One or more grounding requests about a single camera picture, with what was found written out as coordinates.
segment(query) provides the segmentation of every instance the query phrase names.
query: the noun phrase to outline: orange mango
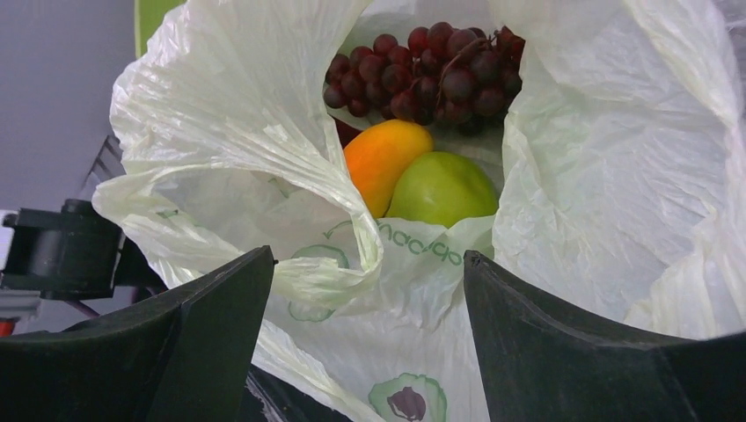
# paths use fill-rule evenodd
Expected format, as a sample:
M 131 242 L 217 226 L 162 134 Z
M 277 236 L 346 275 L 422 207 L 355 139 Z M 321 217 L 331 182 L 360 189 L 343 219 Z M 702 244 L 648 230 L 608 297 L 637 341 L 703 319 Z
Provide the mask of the orange mango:
M 386 214 L 404 170 L 417 157 L 432 152 L 434 146 L 426 128 L 387 120 L 365 129 L 345 147 L 350 178 L 373 218 Z

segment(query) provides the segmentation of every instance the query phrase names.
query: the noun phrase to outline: plastic bag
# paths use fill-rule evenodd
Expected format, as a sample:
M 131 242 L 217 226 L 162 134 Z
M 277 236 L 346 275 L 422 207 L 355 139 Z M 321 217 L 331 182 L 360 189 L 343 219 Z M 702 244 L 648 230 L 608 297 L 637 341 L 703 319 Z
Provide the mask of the plastic bag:
M 341 47 L 438 20 L 527 40 L 501 207 L 449 230 L 374 221 L 324 72 Z M 128 174 L 93 201 L 170 287 L 270 244 L 281 263 L 253 363 L 319 402 L 353 420 L 482 421 L 466 249 L 616 320 L 694 338 L 743 329 L 741 113 L 706 0 L 190 0 L 114 86 Z

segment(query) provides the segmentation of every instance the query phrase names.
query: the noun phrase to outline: grape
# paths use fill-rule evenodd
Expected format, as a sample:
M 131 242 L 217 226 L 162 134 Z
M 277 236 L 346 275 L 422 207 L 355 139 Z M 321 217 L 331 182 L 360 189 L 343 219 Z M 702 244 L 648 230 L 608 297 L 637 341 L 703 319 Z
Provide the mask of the grape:
M 409 39 L 406 41 L 409 51 L 413 57 L 419 58 L 422 52 L 428 48 L 428 29 L 424 26 L 418 26 L 409 33 Z
M 502 107 L 502 112 L 506 115 L 508 114 L 508 109 L 510 108 L 510 105 L 513 104 L 513 100 L 516 99 L 515 97 L 506 97 L 505 98 L 505 106 Z
M 425 70 L 431 75 L 437 75 L 442 67 L 442 64 L 440 63 L 438 58 L 435 57 L 435 53 L 433 53 L 433 50 L 429 48 L 422 52 L 422 55 L 420 56 L 420 63 L 422 64 L 422 67 L 425 68 Z
M 474 42 L 477 39 L 477 35 L 468 29 L 460 29 L 448 38 L 448 42 L 445 46 L 445 51 L 449 59 L 453 59 L 461 52 L 461 50 Z
M 365 83 L 362 81 L 362 78 L 360 78 L 360 74 L 357 73 L 357 70 L 353 69 L 346 73 L 345 76 L 342 77 L 340 84 L 342 85 L 342 90 L 345 95 L 350 98 L 362 98 L 362 96 L 365 95 Z
M 464 123 L 472 117 L 472 111 L 466 103 L 456 104 L 450 101 L 445 102 L 443 107 L 444 120 L 454 124 Z
M 505 68 L 502 70 L 502 85 L 509 97 L 515 97 L 523 88 L 523 81 L 514 69 Z
M 479 135 L 485 128 L 485 120 L 481 116 L 473 116 L 466 122 L 458 125 L 457 130 L 463 136 Z
M 350 58 L 349 58 L 350 68 L 358 69 L 360 67 L 360 63 L 362 62 L 362 59 L 372 54 L 373 54 L 373 50 L 371 50 L 368 47 L 365 47 L 365 46 L 355 47 L 352 50 L 352 53 L 350 53 Z
M 380 82 L 368 82 L 365 85 L 365 97 L 376 106 L 383 106 L 389 102 L 391 94 Z
M 384 69 L 384 74 L 381 76 L 381 84 L 392 94 L 402 92 L 409 88 L 411 83 L 412 74 L 400 64 L 387 66 L 386 69 Z
M 425 71 L 425 69 L 423 69 L 419 63 L 415 63 L 412 69 L 414 70 L 414 72 L 412 73 L 412 76 L 415 79 L 423 77 L 428 74 L 427 71 Z
M 370 106 L 364 100 L 353 99 L 347 106 L 347 110 L 355 117 L 365 117 L 368 114 L 368 110 L 370 110 Z
M 505 116 L 507 115 L 508 112 L 505 109 L 502 109 L 494 116 L 490 116 L 485 119 L 485 123 L 490 127 L 502 127 L 505 123 Z
M 414 122 L 420 126 L 429 126 L 435 121 L 433 110 L 427 107 L 420 107 L 414 115 Z
M 445 105 L 435 109 L 435 124 L 439 127 L 449 127 L 450 121 L 445 117 Z
M 350 69 L 350 60 L 346 55 L 337 54 L 329 65 L 329 76 L 333 82 L 339 82 Z
M 347 96 L 339 83 L 333 83 L 326 87 L 324 102 L 331 108 L 342 108 L 347 105 Z
M 500 33 L 498 34 L 498 40 L 500 40 L 500 42 L 503 45 L 509 44 L 515 38 L 518 38 L 518 37 L 516 37 L 513 34 L 513 31 L 510 31 L 507 26 L 503 26 L 502 29 L 500 30 Z
M 396 46 L 389 51 L 387 57 L 392 64 L 400 64 L 407 69 L 412 67 L 412 53 L 407 47 Z
M 365 82 L 378 82 L 381 74 L 384 73 L 386 61 L 377 55 L 367 55 L 360 62 L 360 77 Z
M 521 57 L 523 56 L 523 48 L 526 46 L 525 40 L 513 41 L 513 43 L 505 50 L 506 56 L 516 66 L 521 64 Z
M 485 34 L 485 32 L 479 28 L 472 27 L 472 28 L 469 28 L 469 30 L 472 31 L 474 35 L 477 36 L 477 38 L 487 38 L 487 35 Z
M 453 69 L 442 80 L 443 95 L 454 103 L 463 103 L 474 92 L 477 81 L 469 70 Z
M 396 119 L 396 116 L 394 115 L 394 113 L 391 112 L 390 105 L 384 105 L 383 107 L 381 107 L 381 117 L 383 117 L 386 120 Z
M 435 106 L 439 91 L 438 80 L 432 76 L 424 76 L 414 85 L 414 95 L 417 97 L 417 101 L 427 107 Z
M 505 106 L 505 98 L 500 89 L 487 87 L 479 91 L 472 100 L 472 110 L 480 116 L 494 116 Z
M 428 48 L 433 50 L 436 57 L 448 58 L 446 44 L 453 34 L 453 27 L 447 22 L 438 22 L 428 30 Z
M 489 85 L 500 80 L 500 57 L 492 51 L 479 52 L 469 64 L 477 82 Z
M 411 90 L 402 91 L 391 99 L 391 112 L 399 120 L 413 121 L 418 111 L 417 99 Z
M 399 42 L 396 40 L 396 37 L 390 33 L 382 33 L 376 37 L 375 41 L 373 41 L 373 52 L 376 53 L 376 55 L 385 57 L 389 54 L 391 49 L 396 47 L 398 44 Z

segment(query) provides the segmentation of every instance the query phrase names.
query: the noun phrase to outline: green apple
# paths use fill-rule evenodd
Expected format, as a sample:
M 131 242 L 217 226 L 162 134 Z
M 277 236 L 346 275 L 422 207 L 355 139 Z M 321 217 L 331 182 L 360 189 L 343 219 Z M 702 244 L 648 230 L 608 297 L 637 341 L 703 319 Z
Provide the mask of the green apple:
M 482 169 L 465 156 L 437 151 L 406 168 L 386 216 L 450 228 L 464 218 L 496 211 L 497 195 Z

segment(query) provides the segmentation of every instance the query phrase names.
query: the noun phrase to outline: cable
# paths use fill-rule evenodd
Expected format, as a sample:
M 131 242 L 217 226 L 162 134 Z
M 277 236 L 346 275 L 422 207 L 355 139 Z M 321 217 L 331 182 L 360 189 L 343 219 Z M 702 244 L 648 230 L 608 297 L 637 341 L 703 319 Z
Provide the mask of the cable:
M 79 310 L 80 313 L 82 313 L 83 315 L 85 315 L 85 316 L 87 316 L 89 318 L 98 318 L 98 317 L 101 316 L 101 314 L 99 314 L 98 312 L 96 312 L 95 310 L 93 310 L 93 308 L 91 308 L 90 306 L 86 305 L 83 302 L 80 302 L 80 301 L 65 301 L 65 303 L 67 303 L 71 307 Z
M 12 319 L 0 319 L 0 337 L 8 337 L 16 329 L 16 322 Z

